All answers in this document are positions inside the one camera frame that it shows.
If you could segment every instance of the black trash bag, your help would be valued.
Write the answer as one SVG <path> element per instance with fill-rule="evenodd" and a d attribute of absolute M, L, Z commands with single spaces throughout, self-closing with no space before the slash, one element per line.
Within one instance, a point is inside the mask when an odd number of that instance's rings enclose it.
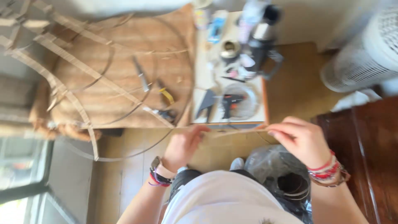
<path fill-rule="evenodd" d="M 282 145 L 253 150 L 244 169 L 274 195 L 285 211 L 305 224 L 313 224 L 307 168 Z"/>

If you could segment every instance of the white table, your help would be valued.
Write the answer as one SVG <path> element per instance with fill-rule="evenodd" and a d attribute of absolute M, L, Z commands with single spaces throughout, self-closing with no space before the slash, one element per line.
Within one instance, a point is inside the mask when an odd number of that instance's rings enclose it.
<path fill-rule="evenodd" d="M 218 59 L 218 66 L 215 68 L 216 80 L 221 85 L 221 91 L 224 87 L 238 83 L 236 81 L 221 78 L 221 76 L 227 76 L 225 70 L 225 63 L 219 59 L 219 52 L 221 50 L 221 43 L 226 40 L 237 40 L 238 38 L 238 27 L 235 25 L 236 20 L 239 18 L 241 12 L 230 12 L 222 31 L 222 39 L 219 43 L 214 45 L 212 49 L 206 51 L 206 39 L 207 31 L 198 30 L 197 31 L 197 48 L 196 48 L 196 61 L 195 61 L 195 89 L 193 90 L 193 107 L 191 113 L 191 123 L 201 124 L 206 123 L 206 117 L 202 116 L 195 119 L 196 113 L 202 103 L 203 97 L 205 96 L 206 89 L 215 87 L 213 82 L 213 75 L 211 71 L 207 68 L 206 64 L 210 59 Z M 268 104 L 267 104 L 267 94 L 265 88 L 265 81 L 261 77 L 256 77 L 253 80 L 247 81 L 246 85 L 250 86 L 255 90 L 258 97 L 258 109 L 257 112 L 251 118 L 247 120 L 232 121 L 232 125 L 256 125 L 256 124 L 268 124 Z M 217 108 L 217 102 L 213 106 L 213 112 L 210 116 L 209 125 L 220 125 L 227 124 L 226 119 L 222 119 L 223 113 Z"/>

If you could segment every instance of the wooden floor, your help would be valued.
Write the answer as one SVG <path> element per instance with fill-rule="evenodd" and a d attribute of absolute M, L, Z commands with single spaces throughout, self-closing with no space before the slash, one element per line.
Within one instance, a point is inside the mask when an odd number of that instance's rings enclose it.
<path fill-rule="evenodd" d="M 327 89 L 321 82 L 319 71 L 330 58 L 319 55 L 313 43 L 279 46 L 285 57 L 283 66 L 274 78 L 267 82 L 270 122 L 281 121 L 293 115 L 305 120 L 325 113 L 344 96 Z M 99 142 L 104 157 L 132 155 L 159 141 L 168 129 L 127 129 L 120 138 L 104 138 Z M 271 143 L 277 143 L 267 134 L 261 134 Z M 170 140 L 164 141 L 147 152 L 123 162 L 100 162 L 96 223 L 116 223 L 127 205 L 148 177 L 150 163 L 156 155 L 162 155 Z M 195 153 L 190 167 L 202 172 L 229 169 L 236 157 L 247 157 L 251 150 L 266 146 L 256 133 L 230 135 L 212 141 L 204 141 Z"/>

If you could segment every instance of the black pants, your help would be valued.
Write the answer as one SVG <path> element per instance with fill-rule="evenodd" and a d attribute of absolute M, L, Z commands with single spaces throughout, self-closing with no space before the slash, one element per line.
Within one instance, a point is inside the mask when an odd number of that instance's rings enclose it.
<path fill-rule="evenodd" d="M 249 177 L 252 180 L 255 180 L 256 182 L 258 182 L 258 180 L 253 177 L 253 175 L 251 175 L 249 172 L 247 172 L 246 170 L 243 169 L 236 169 L 236 170 L 231 170 L 231 172 L 234 173 L 239 173 L 243 176 Z M 202 173 L 196 169 L 186 169 L 180 173 L 178 173 L 171 185 L 171 192 L 170 192 L 170 198 L 169 198 L 169 202 L 173 199 L 173 197 L 179 192 L 179 188 L 182 185 L 186 185 L 188 182 L 190 182 L 191 180 L 195 179 L 196 177 L 202 175 Z"/>

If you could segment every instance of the hand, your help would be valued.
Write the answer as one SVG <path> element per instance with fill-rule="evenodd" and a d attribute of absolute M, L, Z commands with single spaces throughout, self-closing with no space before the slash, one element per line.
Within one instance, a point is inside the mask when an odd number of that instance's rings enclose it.
<path fill-rule="evenodd" d="M 201 132 L 209 131 L 204 125 L 195 125 L 185 133 L 173 135 L 162 157 L 163 166 L 173 173 L 186 166 L 202 141 Z"/>
<path fill-rule="evenodd" d="M 311 169 L 325 165 L 332 154 L 322 129 L 295 117 L 286 117 L 279 124 L 266 128 L 290 153 Z"/>

